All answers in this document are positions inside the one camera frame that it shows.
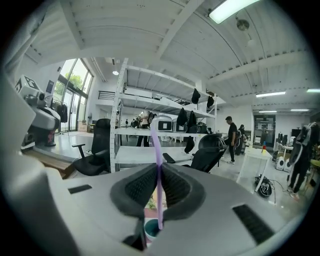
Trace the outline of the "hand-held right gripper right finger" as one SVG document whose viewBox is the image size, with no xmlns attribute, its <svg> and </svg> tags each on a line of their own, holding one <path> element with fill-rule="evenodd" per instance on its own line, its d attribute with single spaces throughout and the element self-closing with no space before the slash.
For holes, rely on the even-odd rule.
<svg viewBox="0 0 320 256">
<path fill-rule="evenodd" d="M 273 205 L 228 178 L 179 165 L 175 168 L 201 183 L 206 198 L 189 218 L 164 223 L 147 249 L 149 256 L 269 256 L 302 222 L 302 213 L 286 221 Z M 273 231 L 269 239 L 255 242 L 233 210 L 242 205 Z"/>
</svg>

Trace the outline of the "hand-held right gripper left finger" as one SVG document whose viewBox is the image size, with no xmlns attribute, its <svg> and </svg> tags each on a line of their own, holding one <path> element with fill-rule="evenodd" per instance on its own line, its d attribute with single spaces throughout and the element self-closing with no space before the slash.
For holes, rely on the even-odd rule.
<svg viewBox="0 0 320 256">
<path fill-rule="evenodd" d="M 148 252 L 144 208 L 156 187 L 156 165 L 62 179 L 46 171 L 49 252 Z"/>
</svg>

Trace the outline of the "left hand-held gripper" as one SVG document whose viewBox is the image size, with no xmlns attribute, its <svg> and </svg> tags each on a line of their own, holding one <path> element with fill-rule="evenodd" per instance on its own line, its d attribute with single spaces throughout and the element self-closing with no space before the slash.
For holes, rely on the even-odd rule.
<svg viewBox="0 0 320 256">
<path fill-rule="evenodd" d="M 35 113 L 21 149 L 25 150 L 39 144 L 54 147 L 56 145 L 55 132 L 61 122 L 60 115 L 47 106 L 45 93 L 33 79 L 22 75 L 14 88 Z"/>
</svg>

